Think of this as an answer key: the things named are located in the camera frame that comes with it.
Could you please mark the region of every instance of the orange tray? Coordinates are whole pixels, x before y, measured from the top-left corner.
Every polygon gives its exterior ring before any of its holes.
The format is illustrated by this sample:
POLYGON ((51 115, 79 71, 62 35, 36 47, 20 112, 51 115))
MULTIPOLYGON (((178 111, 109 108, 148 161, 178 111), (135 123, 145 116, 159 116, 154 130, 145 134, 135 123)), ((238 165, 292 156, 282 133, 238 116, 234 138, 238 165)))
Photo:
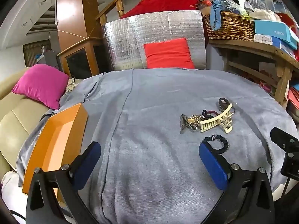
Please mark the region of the orange tray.
MULTIPOLYGON (((63 164, 71 164, 80 155, 87 112, 81 103, 74 105, 47 121, 32 151, 25 172, 22 192, 28 194, 34 169, 44 172, 58 170, 63 164)), ((54 189, 59 201, 63 201, 54 189)))

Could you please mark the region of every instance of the silver insulation panel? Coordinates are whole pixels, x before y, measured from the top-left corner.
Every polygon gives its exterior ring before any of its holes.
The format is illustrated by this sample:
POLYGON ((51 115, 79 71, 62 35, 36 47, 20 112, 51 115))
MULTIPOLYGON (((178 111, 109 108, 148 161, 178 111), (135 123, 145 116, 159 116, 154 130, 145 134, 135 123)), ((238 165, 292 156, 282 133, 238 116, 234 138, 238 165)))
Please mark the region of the silver insulation panel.
POLYGON ((187 38, 195 68, 206 68, 204 29, 198 10, 136 15, 106 23, 103 32, 115 71, 146 68, 143 45, 176 38, 187 38))

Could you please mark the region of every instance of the beige sofa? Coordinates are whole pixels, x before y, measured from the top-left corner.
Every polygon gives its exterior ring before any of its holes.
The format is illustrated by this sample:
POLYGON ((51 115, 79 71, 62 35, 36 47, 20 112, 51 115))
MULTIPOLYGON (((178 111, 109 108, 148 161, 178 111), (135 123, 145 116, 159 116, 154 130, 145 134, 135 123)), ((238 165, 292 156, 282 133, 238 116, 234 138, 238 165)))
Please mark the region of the beige sofa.
POLYGON ((0 180, 11 168, 16 168, 21 146, 49 109, 42 103, 11 92, 28 69, 0 82, 0 180))

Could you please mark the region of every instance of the wicker basket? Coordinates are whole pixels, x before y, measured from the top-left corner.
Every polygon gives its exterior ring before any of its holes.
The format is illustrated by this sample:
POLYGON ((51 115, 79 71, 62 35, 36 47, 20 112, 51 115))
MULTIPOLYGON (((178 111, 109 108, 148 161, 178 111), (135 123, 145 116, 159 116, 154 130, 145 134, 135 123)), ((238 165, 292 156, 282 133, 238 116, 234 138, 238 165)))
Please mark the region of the wicker basket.
POLYGON ((254 22, 238 14, 221 12, 221 28, 213 31, 210 26, 210 15, 203 17, 210 39, 253 41, 254 22))

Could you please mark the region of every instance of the white fabric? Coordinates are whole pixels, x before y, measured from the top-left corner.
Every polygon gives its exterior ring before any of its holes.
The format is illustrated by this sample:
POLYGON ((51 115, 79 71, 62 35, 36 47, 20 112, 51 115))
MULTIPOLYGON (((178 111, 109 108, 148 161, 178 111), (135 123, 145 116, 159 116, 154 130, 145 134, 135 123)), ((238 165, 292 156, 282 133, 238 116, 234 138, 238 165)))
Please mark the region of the white fabric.
MULTIPOLYGON (((27 195, 22 193, 22 188, 18 186, 19 176, 16 172, 7 172, 1 183, 2 199, 10 210, 13 210, 26 218, 27 195)), ((15 216, 20 224, 26 224, 25 220, 15 216)))

